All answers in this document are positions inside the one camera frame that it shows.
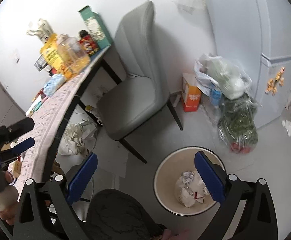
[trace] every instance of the refrigerator door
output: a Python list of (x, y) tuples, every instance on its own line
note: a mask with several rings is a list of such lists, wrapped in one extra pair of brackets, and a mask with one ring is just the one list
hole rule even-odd
[(262, 52), (261, 22), (256, 0), (206, 0), (217, 54), (242, 66), (252, 79), (254, 97)]
[(291, 58), (291, 5), (287, 0), (256, 0), (261, 21), (262, 55)]
[[(262, 57), (261, 62), (259, 87), (255, 97), (260, 104), (254, 118), (256, 128), (271, 122), (281, 115), (291, 91), (291, 60), (271, 63)], [(276, 85), (278, 91), (274, 96), (272, 93), (266, 94), (265, 90), (267, 89), (269, 79), (275, 79), (277, 73), (282, 67), (285, 69), (283, 74), (283, 86), (280, 87), (279, 84)]]

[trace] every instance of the table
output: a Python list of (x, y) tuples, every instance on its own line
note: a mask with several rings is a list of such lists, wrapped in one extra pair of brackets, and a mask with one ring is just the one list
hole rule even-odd
[[(121, 79), (103, 59), (109, 48), (110, 46), (107, 46), (93, 55), (90, 64), (82, 73), (66, 82), (32, 115), (35, 123), (33, 130), (18, 139), (18, 143), (29, 137), (35, 140), (34, 147), (25, 152), (20, 176), (14, 184), (19, 195), (27, 179), (32, 178), (37, 183), (50, 179), (53, 160), (64, 130), (75, 107), (79, 105), (85, 109), (84, 103), (80, 100), (81, 96), (99, 68), (103, 67), (116, 84), (121, 82)], [(87, 114), (98, 126), (101, 126), (93, 114), (88, 112)]]

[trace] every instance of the pink patterned tablecloth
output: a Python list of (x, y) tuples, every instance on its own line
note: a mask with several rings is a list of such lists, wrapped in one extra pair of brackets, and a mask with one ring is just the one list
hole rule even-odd
[(32, 115), (34, 128), (32, 131), (24, 134), (18, 139), (18, 143), (32, 137), (35, 145), (25, 152), (22, 162), (21, 174), (14, 186), (21, 195), (23, 186), (27, 179), (34, 179), (35, 182), (41, 182), (44, 170), (47, 152), (52, 145), (57, 134), (61, 121), (82, 82), (95, 66), (96, 62), (104, 56), (109, 46), (99, 52), (99, 54), (90, 62), (87, 68), (78, 76), (66, 82), (55, 94), (48, 98), (44, 104)]

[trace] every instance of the black pants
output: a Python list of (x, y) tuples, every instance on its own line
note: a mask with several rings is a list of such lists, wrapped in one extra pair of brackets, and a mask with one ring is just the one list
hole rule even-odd
[(93, 197), (84, 227), (93, 240), (149, 240), (163, 233), (138, 201), (115, 189)]

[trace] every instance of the gray chair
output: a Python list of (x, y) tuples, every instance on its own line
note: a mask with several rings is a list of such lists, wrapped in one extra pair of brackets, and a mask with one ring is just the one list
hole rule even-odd
[(166, 76), (158, 60), (152, 31), (154, 6), (151, 1), (127, 13), (114, 38), (127, 78), (105, 94), (97, 109), (108, 136), (119, 141), (142, 162), (146, 160), (124, 139), (165, 105), (183, 130), (169, 97)]

